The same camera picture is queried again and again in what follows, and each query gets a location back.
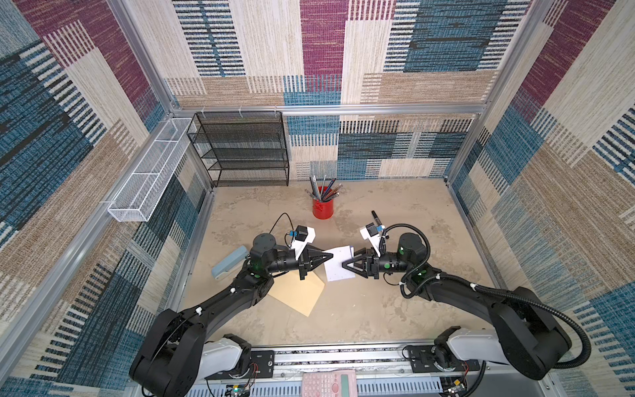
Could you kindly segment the blue floral letter paper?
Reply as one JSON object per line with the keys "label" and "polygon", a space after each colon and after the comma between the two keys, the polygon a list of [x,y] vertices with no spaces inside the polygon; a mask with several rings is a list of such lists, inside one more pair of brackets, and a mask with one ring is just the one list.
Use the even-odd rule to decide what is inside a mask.
{"label": "blue floral letter paper", "polygon": [[323,266],[326,271],[327,281],[343,281],[348,279],[354,279],[356,274],[342,267],[344,261],[348,261],[353,258],[352,246],[340,246],[327,250],[326,253],[332,254],[332,258],[326,261]]}

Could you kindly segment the tan paper envelope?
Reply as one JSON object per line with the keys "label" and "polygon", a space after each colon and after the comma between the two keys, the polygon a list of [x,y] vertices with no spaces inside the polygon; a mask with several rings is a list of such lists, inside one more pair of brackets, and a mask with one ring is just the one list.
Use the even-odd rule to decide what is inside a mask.
{"label": "tan paper envelope", "polygon": [[290,272],[275,279],[268,295],[309,317],[324,288],[325,283],[314,273],[301,280],[297,273]]}

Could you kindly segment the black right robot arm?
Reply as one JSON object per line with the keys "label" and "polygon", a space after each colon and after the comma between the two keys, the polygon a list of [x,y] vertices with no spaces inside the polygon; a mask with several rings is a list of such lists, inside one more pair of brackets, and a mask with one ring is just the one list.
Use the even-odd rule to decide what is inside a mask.
{"label": "black right robot arm", "polygon": [[364,238],[372,244],[370,249],[334,257],[332,262],[367,279],[399,274],[403,298],[447,304],[494,328],[493,332],[448,329],[436,340],[437,353],[462,361],[510,365],[532,380],[541,380],[552,369],[572,369],[589,360],[590,339],[576,321],[542,303],[530,289],[486,287],[431,266],[428,238],[418,228],[408,227],[395,252],[386,247],[387,232]]}

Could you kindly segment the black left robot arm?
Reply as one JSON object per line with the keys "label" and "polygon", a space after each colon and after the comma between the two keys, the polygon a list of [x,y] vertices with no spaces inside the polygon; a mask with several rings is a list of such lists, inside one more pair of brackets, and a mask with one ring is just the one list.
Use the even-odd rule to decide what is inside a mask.
{"label": "black left robot arm", "polygon": [[153,322],[129,370],[145,396],[184,396],[198,378],[208,338],[241,311],[268,294],[275,276],[310,271],[333,258],[332,253],[305,243],[288,248],[270,233],[255,237],[241,270],[231,284],[203,303],[180,312],[167,309]]}

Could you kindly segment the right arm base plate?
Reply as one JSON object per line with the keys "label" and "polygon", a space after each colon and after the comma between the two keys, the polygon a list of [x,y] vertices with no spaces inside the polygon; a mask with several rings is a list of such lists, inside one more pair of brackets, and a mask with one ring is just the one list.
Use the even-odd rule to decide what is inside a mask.
{"label": "right arm base plate", "polygon": [[459,360],[446,347],[436,345],[406,345],[403,357],[410,362],[412,372],[477,372],[481,369],[478,360]]}

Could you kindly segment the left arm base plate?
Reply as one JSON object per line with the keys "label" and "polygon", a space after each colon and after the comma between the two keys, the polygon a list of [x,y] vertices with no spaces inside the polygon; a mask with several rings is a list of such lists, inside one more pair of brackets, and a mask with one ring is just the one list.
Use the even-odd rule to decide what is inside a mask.
{"label": "left arm base plate", "polygon": [[247,379],[250,376],[256,378],[272,378],[275,363],[275,351],[274,350],[256,350],[249,351],[241,354],[237,364],[233,369],[218,372],[211,375],[210,380],[221,379]]}

